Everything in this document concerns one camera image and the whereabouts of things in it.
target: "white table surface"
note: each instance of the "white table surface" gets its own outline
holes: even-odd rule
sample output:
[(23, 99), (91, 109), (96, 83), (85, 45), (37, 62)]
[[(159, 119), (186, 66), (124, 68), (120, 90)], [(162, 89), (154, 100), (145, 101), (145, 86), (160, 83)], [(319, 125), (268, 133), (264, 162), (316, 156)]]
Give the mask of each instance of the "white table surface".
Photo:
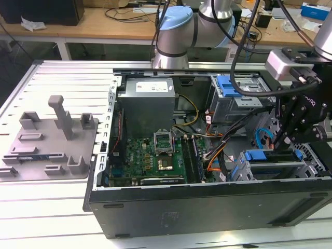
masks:
[[(56, 117), (47, 105), (52, 94), (63, 95), (73, 118), (91, 112), (102, 122), (112, 72), (110, 62), (32, 66), (0, 110), (0, 156), (20, 129), (23, 111)], [(107, 240), (93, 214), (82, 210), (86, 184), (0, 183), (0, 248), (332, 248), (332, 204), (295, 227)]]

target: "gray robot arm housing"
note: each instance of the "gray robot arm housing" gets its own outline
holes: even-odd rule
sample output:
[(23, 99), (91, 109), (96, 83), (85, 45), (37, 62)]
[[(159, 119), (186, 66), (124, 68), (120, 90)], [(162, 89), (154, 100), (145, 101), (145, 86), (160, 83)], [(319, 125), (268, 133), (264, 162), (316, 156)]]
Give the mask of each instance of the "gray robot arm housing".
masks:
[[(230, 5), (231, 0), (215, 1), (215, 10), (219, 22), (227, 31), (234, 26), (234, 17), (232, 17)], [(166, 15), (166, 18), (172, 18), (172, 15), (175, 15), (175, 13), (170, 11), (169, 16)], [(200, 6), (199, 12), (194, 13), (182, 25), (170, 29), (163, 29), (163, 25), (164, 23), (161, 24), (159, 32), (153, 68), (188, 68), (188, 48), (215, 48), (224, 43), (226, 38), (213, 18), (211, 0), (206, 0)]]

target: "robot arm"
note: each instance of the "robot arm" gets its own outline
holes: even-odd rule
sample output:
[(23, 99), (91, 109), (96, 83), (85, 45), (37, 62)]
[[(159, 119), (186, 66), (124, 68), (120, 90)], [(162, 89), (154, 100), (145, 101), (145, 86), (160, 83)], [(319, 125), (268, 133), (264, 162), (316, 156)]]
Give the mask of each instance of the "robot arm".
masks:
[[(219, 21), (229, 33), (234, 30), (235, 23), (230, 7), (231, 1), (215, 1)], [(211, 0), (205, 0), (198, 13), (192, 13), (189, 7), (170, 7), (160, 26), (153, 68), (188, 68), (188, 48), (215, 48), (227, 43), (228, 39), (213, 17)]]
[(274, 148), (288, 148), (291, 142), (331, 140), (332, 13), (317, 33), (313, 48), (274, 50), (266, 69), (277, 80), (292, 80), (295, 88), (313, 80), (319, 83), (311, 91), (276, 99), (275, 117), (280, 130), (273, 141)]

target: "cpu socket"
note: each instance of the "cpu socket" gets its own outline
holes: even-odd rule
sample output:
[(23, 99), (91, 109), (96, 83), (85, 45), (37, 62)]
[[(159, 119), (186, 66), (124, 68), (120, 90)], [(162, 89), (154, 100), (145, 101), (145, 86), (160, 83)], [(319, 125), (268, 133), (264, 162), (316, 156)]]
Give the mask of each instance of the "cpu socket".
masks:
[(172, 156), (157, 157), (157, 165), (158, 165), (158, 171), (174, 170), (173, 157)]

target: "motherboard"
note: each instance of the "motherboard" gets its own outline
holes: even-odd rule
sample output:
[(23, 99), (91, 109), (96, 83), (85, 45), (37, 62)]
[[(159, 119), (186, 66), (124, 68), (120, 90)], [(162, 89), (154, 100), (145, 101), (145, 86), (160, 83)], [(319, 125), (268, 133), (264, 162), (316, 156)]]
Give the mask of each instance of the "motherboard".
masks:
[[(203, 138), (164, 136), (156, 144), (155, 141), (154, 137), (127, 139), (126, 162), (120, 174), (114, 175), (118, 170), (110, 171), (109, 186), (155, 185), (160, 184), (161, 179), (175, 181), (175, 184), (203, 180), (200, 160), (206, 152)], [(172, 148), (172, 151), (160, 153), (163, 148)]]

